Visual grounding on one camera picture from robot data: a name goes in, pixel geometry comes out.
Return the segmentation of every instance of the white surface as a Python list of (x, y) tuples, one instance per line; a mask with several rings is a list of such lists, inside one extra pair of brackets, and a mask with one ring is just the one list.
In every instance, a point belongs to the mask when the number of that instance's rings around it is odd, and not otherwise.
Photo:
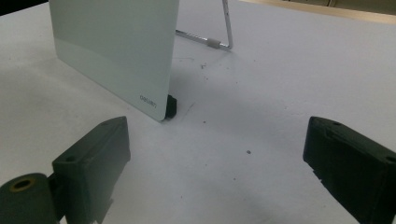
[[(154, 121), (56, 58), (48, 5), (0, 18), (0, 182), (128, 118), (132, 161), (105, 223), (354, 224), (303, 162), (310, 116), (396, 148), (396, 27), (230, 2), (235, 48), (176, 39), (177, 116)], [(221, 3), (177, 28), (225, 39)]]
[(163, 120), (178, 0), (51, 0), (58, 58)]

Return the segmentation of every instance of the black rubber foot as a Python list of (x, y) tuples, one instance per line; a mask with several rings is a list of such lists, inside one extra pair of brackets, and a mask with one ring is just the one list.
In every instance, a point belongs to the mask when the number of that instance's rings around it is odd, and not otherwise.
[(165, 119), (172, 119), (177, 113), (177, 99), (168, 95), (168, 102), (166, 103)]

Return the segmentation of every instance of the small desktop whiteboard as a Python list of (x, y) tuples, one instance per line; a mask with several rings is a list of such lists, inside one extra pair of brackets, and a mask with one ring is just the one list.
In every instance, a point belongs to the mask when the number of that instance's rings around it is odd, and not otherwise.
[(59, 59), (165, 118), (178, 0), (49, 0)]

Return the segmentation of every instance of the metal rod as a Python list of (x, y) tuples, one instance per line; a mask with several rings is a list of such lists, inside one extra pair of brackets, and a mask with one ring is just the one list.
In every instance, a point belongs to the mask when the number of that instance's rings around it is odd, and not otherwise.
[(225, 24), (227, 27), (227, 37), (228, 37), (228, 45), (225, 45), (221, 43), (218, 40), (211, 39), (211, 38), (204, 38), (200, 37), (198, 35), (193, 35), (189, 34), (187, 32), (179, 31), (176, 30), (176, 35), (187, 38), (189, 40), (201, 43), (201, 44), (206, 44), (209, 47), (215, 48), (215, 49), (232, 49), (233, 48), (233, 33), (231, 30), (231, 20), (230, 20), (230, 11), (228, 9), (228, 0), (222, 0), (223, 4), (223, 10), (224, 10), (224, 18), (225, 18)]

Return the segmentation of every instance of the metal support leg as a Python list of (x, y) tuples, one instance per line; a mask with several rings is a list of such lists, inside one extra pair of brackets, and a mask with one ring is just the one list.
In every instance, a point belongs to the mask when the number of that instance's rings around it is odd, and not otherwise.
[(227, 26), (227, 36), (228, 36), (228, 45), (221, 43), (221, 41), (212, 39), (212, 38), (204, 38), (198, 35), (192, 35), (183, 31), (176, 30), (176, 35), (187, 38), (189, 40), (193, 40), (195, 42), (206, 44), (214, 49), (232, 49), (233, 48), (233, 33), (231, 31), (231, 22), (230, 22), (230, 12), (228, 9), (228, 0), (222, 0), (223, 9), (224, 9), (224, 18), (225, 24)]

